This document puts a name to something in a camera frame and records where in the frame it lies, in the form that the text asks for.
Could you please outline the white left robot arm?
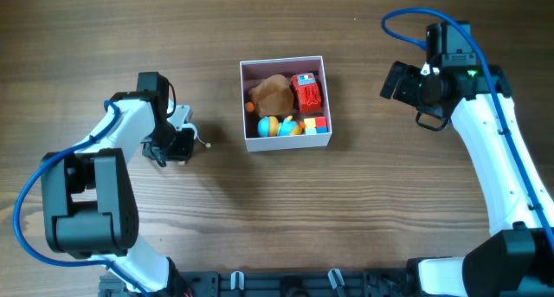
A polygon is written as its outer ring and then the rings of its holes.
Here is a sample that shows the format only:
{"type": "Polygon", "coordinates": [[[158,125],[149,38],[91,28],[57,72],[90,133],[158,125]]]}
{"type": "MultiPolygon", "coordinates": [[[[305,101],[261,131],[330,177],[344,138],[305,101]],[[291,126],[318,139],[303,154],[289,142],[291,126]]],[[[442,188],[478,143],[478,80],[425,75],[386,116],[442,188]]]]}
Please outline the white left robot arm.
{"type": "Polygon", "coordinates": [[[161,94],[118,93],[106,116],[79,144],[47,154],[38,171],[44,229],[52,251],[71,265],[101,265],[130,293],[189,296],[175,263],[139,234],[139,211],[127,164],[139,147],[160,166],[184,161],[195,135],[182,125],[186,106],[161,94]]]}

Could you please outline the orange duck toy blue shirt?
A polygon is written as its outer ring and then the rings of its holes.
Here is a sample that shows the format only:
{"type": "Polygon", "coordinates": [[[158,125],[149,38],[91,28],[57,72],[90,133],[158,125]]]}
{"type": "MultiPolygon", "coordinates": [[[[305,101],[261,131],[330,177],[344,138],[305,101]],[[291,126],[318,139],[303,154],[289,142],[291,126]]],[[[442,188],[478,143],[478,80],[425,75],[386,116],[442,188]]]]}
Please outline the orange duck toy blue shirt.
{"type": "Polygon", "coordinates": [[[257,132],[261,138],[294,136],[301,135],[304,132],[304,126],[294,120],[292,115],[283,120],[275,116],[267,116],[259,120],[257,132]]]}

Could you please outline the colourful two-by-two puzzle cube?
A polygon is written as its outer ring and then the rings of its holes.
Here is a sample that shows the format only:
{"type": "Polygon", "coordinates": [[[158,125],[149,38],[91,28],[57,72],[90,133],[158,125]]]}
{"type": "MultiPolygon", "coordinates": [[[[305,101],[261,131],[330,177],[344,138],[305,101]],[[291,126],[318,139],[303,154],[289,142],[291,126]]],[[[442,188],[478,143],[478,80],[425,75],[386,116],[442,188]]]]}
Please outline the colourful two-by-two puzzle cube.
{"type": "Polygon", "coordinates": [[[305,135],[315,135],[328,133],[326,117],[304,118],[302,121],[305,135]]]}

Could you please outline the red toy fire truck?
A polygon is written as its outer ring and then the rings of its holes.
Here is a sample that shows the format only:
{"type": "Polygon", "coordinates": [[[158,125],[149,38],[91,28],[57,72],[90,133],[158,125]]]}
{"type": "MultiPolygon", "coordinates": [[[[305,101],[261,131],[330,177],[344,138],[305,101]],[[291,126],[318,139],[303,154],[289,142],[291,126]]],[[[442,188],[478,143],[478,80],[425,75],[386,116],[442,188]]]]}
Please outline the red toy fire truck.
{"type": "Polygon", "coordinates": [[[292,78],[301,113],[317,113],[322,110],[322,96],[314,73],[296,74],[292,78]]]}

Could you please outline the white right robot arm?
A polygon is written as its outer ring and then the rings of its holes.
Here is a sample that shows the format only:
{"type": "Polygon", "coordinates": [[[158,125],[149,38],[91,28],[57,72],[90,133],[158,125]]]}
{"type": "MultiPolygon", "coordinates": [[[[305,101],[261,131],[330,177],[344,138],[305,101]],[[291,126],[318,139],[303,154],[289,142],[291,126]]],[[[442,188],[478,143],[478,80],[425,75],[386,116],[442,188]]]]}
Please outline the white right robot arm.
{"type": "Polygon", "coordinates": [[[515,118],[512,90],[498,66],[486,84],[478,66],[422,74],[396,61],[382,97],[450,122],[472,159],[486,201],[490,238],[463,257],[416,263],[422,294],[551,296],[553,253],[537,212],[553,222],[553,200],[526,149],[515,118]]]}

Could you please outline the brown plush toy with carrot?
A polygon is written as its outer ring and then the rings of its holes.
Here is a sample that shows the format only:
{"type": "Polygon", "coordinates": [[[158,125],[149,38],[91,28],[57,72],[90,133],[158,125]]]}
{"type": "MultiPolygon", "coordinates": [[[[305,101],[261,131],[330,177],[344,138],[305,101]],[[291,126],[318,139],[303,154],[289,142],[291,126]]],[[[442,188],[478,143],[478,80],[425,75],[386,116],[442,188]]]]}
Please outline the brown plush toy with carrot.
{"type": "Polygon", "coordinates": [[[294,110],[294,94],[290,82],[282,74],[274,74],[251,88],[248,97],[246,111],[260,118],[290,115],[294,110]]]}

